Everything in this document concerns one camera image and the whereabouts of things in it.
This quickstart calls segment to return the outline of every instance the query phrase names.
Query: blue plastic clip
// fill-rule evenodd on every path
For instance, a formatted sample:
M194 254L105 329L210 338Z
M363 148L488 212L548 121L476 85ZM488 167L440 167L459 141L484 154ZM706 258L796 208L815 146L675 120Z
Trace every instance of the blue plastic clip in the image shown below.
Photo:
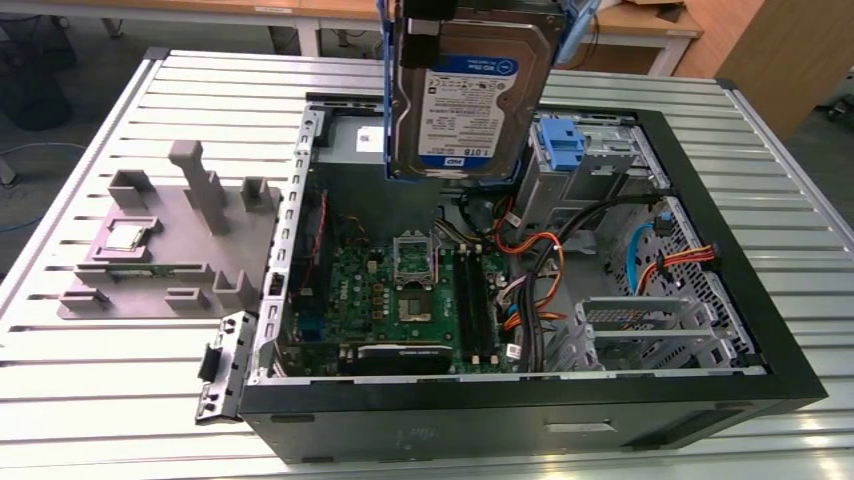
M584 157L584 136L575 129L575 122L563 118L539 121L540 140L551 156L555 171L572 171Z

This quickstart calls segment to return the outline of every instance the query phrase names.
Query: table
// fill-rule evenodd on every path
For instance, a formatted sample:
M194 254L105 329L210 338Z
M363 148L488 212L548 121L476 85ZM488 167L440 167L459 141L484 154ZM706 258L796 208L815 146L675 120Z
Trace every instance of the table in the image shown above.
M0 11L176 22L292 27L301 55L320 56L320 30L379 31L376 0L0 0ZM110 22L104 22L114 34ZM603 45L657 48L649 75L668 76L702 28L684 12L676 23L655 8L621 4L599 12Z
M112 204L110 176L141 168L157 184L185 184L165 156L173 140L192 139L222 184L257 175L285 186L305 92L380 94L381 66L153 53L0 285L0 468L20 467L4 479L616 480L628 467L635 480L719 480L854 472L854 453L840 450L854 447L854 235L740 94L711 80L555 72L544 102L664 113L830 398L679 451L631 455L285 466L244 424L196 427L196 368L218 320L56 315L56 295Z

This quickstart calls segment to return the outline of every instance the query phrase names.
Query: metal table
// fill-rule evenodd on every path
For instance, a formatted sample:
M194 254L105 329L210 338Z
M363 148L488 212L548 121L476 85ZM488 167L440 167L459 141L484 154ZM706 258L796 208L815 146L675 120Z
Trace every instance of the metal table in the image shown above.
M0 287L0 467L22 467L0 476L847 477L854 236L740 94L712 81L559 72L543 102L667 115L830 393L795 414L679 451L285 466L245 425L193 425L197 360L217 319L56 316L56 295L112 204L116 169L180 184L170 141L201 140L222 183L263 175L284 186L305 91L377 94L380 75L376 62L331 58L172 51L142 61Z

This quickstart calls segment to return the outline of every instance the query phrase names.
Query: ram slot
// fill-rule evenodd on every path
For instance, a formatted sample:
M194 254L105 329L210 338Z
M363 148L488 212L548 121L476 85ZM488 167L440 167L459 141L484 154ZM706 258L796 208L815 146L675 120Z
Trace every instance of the ram slot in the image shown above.
M468 302L468 266L467 255L457 253L453 255L453 296L456 297L456 316L459 322L459 336L463 350L463 358L468 359L477 354L477 336L473 319L471 315L471 303Z
M468 305L471 323L475 331L476 355L489 356L495 353L492 318L485 296L485 276L480 265L480 255L465 257L465 273L468 275Z

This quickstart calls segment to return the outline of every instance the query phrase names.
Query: blue hard drive label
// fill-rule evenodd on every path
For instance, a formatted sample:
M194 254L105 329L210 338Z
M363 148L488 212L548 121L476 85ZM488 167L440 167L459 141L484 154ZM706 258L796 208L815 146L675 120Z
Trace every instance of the blue hard drive label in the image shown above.
M501 95L519 63L509 58L445 55L424 73L417 153L429 167L483 167L504 125Z
M469 57L465 55L444 55L432 72L473 73L508 77L519 71L519 62L511 58Z

